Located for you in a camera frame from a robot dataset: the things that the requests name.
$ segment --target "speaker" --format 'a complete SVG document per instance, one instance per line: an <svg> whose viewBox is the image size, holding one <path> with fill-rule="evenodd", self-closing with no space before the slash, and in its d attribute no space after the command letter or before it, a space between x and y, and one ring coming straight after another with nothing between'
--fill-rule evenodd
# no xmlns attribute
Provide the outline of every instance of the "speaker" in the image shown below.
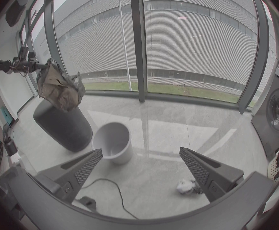
<svg viewBox="0 0 279 230"><path fill-rule="evenodd" d="M13 4L8 8L5 14L5 20L10 27L13 27L19 21L27 2L28 0L15 0L15 2L13 2Z"/></svg>

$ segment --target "marble floor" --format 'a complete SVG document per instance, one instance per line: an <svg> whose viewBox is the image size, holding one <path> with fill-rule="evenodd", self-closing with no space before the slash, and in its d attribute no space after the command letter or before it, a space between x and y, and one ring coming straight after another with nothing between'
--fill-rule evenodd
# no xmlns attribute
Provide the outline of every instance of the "marble floor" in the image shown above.
<svg viewBox="0 0 279 230"><path fill-rule="evenodd" d="M33 120L42 98L34 98L19 114L13 127L14 140L36 171L66 162L91 151L66 150ZM190 148L212 159L242 169L246 178L252 171L267 175L268 161L261 141L251 124L252 115L236 110L192 104L103 96L84 96L80 110L93 132L109 122L124 123L131 131L134 155L118 166L102 159L86 183L97 178L115 181L125 208L139 219L160 218L186 213L209 204L206 196L181 195L176 186L181 179L193 179L179 156L180 147ZM4 157L1 173L8 166ZM116 186L98 181L83 189L77 199L88 196L96 201L100 214L132 218L121 205Z"/></svg>

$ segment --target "grass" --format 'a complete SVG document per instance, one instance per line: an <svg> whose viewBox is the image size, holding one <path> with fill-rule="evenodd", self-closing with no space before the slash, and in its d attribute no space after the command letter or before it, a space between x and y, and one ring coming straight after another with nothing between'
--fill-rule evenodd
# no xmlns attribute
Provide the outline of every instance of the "grass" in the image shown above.
<svg viewBox="0 0 279 230"><path fill-rule="evenodd" d="M84 86L87 90L129 90L129 85L127 82L84 83ZM138 91L137 82L131 82L131 87L133 91ZM148 92L188 95L231 103L237 103L239 99L238 95L224 93L216 90L160 83L148 83ZM251 101L249 107L253 107L254 105L255 102Z"/></svg>

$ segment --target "light pole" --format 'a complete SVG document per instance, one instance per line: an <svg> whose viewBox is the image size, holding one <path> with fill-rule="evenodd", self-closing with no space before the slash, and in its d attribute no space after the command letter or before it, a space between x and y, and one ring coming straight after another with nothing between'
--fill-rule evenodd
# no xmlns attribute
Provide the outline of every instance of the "light pole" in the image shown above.
<svg viewBox="0 0 279 230"><path fill-rule="evenodd" d="M121 32L122 32L124 56L125 56L125 59L126 59L126 74L128 75L129 90L132 90L131 79L130 79L130 72L129 72L129 65L128 65L128 57L126 55L126 41L124 39L124 30L123 30L122 12L121 12L121 2L120 2L120 0L118 0L118 2L119 2L119 14L120 14L120 23L121 23Z"/></svg>

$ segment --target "building facade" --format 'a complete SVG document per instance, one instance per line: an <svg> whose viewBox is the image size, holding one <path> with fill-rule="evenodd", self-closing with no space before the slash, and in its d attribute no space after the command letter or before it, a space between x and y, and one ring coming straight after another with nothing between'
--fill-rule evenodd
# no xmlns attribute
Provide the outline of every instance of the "building facade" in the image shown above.
<svg viewBox="0 0 279 230"><path fill-rule="evenodd" d="M130 78L137 82L131 1L121 5ZM241 94L257 47L252 0L144 0L144 9L148 84ZM53 20L68 74L79 71L84 83L127 82L118 0L66 0ZM275 33L268 23L268 60L254 99L275 61ZM33 42L43 63L50 57L45 39L43 27Z"/></svg>

